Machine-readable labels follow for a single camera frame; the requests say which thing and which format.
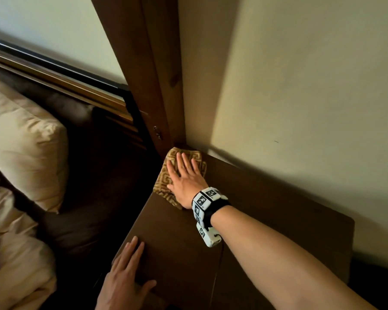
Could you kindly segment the dark brown wooden nightstand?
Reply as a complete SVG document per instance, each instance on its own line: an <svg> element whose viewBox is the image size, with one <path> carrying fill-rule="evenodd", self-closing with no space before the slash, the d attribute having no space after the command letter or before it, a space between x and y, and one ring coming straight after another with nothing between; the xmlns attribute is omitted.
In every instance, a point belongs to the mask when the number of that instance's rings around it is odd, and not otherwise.
<svg viewBox="0 0 388 310"><path fill-rule="evenodd" d="M205 179L231 204L285 235L348 283L354 220L293 189L202 153ZM153 293L182 310L274 310L253 286L224 242L207 247L192 211L151 193L120 251L145 242L137 283L154 279Z"/></svg>

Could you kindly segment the person's right forearm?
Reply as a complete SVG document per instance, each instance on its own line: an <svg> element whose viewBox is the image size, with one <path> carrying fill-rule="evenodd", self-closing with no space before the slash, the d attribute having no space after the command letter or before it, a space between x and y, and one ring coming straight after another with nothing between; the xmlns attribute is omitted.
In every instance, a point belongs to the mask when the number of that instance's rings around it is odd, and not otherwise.
<svg viewBox="0 0 388 310"><path fill-rule="evenodd" d="M378 310L309 252L233 206L211 224L276 310Z"/></svg>

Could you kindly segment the white marker wrist tracker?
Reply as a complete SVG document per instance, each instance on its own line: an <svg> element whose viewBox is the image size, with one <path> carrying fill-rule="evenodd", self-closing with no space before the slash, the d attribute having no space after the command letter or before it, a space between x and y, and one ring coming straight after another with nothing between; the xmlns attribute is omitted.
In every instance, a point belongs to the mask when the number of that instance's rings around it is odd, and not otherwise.
<svg viewBox="0 0 388 310"><path fill-rule="evenodd" d="M212 215L221 208L231 205L228 198L217 188L208 187L198 192L192 200L196 228L207 247L212 248L222 241L220 233L212 226Z"/></svg>

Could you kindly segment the person's left hand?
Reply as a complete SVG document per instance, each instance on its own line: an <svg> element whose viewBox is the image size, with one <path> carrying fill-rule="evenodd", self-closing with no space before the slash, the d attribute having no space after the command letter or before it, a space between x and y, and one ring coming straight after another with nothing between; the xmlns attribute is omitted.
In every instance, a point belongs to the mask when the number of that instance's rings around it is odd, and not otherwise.
<svg viewBox="0 0 388 310"><path fill-rule="evenodd" d="M135 276L145 247L138 242L127 267L119 271L119 257L114 260L98 295L95 310L140 310L145 298L139 298L140 288L135 287Z"/></svg>

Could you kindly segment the person's right hand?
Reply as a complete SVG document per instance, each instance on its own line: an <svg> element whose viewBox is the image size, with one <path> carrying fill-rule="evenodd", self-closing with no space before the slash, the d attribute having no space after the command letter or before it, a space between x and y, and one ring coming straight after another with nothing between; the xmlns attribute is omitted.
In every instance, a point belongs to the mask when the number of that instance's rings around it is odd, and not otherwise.
<svg viewBox="0 0 388 310"><path fill-rule="evenodd" d="M191 209L192 200L195 195L201 190L209 187L203 178L196 178L193 172L193 159L189 162L186 154L182 153L182 158L185 163L186 177L181 177L174 170L170 161L167 161L167 171L172 179L172 184L175 185L176 200L183 208Z"/></svg>

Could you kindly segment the brown patterned cleaning cloth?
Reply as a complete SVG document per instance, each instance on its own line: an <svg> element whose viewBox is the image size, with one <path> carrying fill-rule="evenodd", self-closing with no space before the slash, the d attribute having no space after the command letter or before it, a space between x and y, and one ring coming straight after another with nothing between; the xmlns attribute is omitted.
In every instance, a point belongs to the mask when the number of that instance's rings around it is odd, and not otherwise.
<svg viewBox="0 0 388 310"><path fill-rule="evenodd" d="M177 147L173 147L167 154L166 158L163 162L163 165L161 167L160 173L157 177L157 180L153 187L153 192L158 194L159 196L166 199L167 202L169 202L172 206L176 207L177 209L182 210L183 207L180 203L177 202L176 197L171 192L171 190L168 189L168 184L172 184L172 179L167 171L167 161L170 161L174 170L179 175L179 170L177 167L177 153L184 153L186 154L189 162L194 159L197 163L198 169L202 175L202 177L205 176L207 171L207 163L203 161L202 159L202 152L198 150L185 150L180 149Z"/></svg>

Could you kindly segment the wooden headboard with black frame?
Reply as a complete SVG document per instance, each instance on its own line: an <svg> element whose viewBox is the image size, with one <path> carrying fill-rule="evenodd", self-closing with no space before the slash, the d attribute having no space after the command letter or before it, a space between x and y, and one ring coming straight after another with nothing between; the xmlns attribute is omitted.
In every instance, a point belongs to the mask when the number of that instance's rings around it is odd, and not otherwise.
<svg viewBox="0 0 388 310"><path fill-rule="evenodd" d="M109 112L131 141L158 154L128 85L0 39L0 69Z"/></svg>

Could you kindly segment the cream pillow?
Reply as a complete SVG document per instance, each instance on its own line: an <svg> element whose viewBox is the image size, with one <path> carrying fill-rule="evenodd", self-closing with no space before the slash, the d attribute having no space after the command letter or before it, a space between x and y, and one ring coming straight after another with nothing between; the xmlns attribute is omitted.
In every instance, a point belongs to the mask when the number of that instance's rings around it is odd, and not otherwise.
<svg viewBox="0 0 388 310"><path fill-rule="evenodd" d="M29 200L58 213L69 176L64 125L0 81L0 172Z"/></svg>

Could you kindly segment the cream duvet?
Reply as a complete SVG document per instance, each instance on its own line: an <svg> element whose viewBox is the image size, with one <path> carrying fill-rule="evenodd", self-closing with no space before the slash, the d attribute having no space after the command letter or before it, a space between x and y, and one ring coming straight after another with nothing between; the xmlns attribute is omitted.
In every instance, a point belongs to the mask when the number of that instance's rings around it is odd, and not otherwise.
<svg viewBox="0 0 388 310"><path fill-rule="evenodd" d="M14 202L0 186L0 310L39 310L57 288L55 259Z"/></svg>

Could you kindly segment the brown wooden post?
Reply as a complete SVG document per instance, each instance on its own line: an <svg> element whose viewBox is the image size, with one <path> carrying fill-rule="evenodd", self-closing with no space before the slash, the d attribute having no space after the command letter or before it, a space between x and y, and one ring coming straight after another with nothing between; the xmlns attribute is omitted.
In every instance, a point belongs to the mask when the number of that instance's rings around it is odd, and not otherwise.
<svg viewBox="0 0 388 310"><path fill-rule="evenodd" d="M186 144L178 0L91 2L163 161Z"/></svg>

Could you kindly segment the dark brown bed sheet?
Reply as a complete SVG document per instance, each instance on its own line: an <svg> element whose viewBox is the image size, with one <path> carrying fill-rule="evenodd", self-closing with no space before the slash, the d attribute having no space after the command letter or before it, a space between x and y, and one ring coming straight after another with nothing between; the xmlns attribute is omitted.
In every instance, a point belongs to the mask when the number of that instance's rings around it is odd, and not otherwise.
<svg viewBox="0 0 388 310"><path fill-rule="evenodd" d="M39 310L93 310L103 278L150 195L152 161L108 111L4 69L0 82L67 130L69 179L59 213L30 201L0 167L0 185L38 223L36 235L56 260L57 289Z"/></svg>

